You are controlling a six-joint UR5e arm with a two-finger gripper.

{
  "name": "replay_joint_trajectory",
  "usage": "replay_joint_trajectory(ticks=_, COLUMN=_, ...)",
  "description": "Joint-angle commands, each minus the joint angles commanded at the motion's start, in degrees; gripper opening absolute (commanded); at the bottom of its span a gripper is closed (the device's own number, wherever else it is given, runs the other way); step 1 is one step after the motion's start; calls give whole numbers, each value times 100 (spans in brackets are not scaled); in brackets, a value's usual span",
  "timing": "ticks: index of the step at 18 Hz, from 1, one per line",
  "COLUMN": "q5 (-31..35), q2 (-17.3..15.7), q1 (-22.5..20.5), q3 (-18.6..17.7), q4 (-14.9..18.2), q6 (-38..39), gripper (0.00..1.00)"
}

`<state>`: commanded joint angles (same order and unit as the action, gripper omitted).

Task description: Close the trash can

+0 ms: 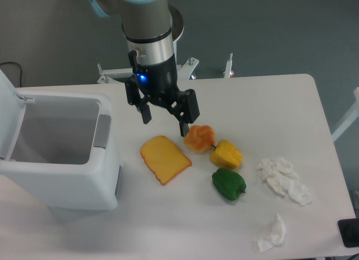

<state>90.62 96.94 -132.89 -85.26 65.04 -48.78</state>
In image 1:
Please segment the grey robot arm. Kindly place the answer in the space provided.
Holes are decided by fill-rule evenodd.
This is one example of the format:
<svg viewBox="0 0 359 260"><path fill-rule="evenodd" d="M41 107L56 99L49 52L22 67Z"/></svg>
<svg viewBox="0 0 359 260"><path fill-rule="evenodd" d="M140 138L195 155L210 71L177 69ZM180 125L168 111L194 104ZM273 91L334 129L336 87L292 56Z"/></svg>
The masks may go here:
<svg viewBox="0 0 359 260"><path fill-rule="evenodd" d="M177 86L172 17L168 0L90 0L99 15L121 16L132 75L126 80L127 101L147 124L149 106L167 109L179 122L181 136L199 117L196 93Z"/></svg>

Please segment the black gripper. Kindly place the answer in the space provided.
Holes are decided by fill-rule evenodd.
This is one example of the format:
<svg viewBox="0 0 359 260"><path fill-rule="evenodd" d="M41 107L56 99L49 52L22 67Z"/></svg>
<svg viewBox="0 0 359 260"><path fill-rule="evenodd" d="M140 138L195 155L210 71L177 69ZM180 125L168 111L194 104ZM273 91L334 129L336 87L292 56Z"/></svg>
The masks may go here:
<svg viewBox="0 0 359 260"><path fill-rule="evenodd" d="M156 65L141 65L138 53L128 53L133 74L125 81L128 104L141 113L142 121L148 124L151 112L148 102L165 108L179 121L180 134L185 137L189 124L200 115L196 92L193 89L180 91L177 86L177 66L175 56Z"/></svg>

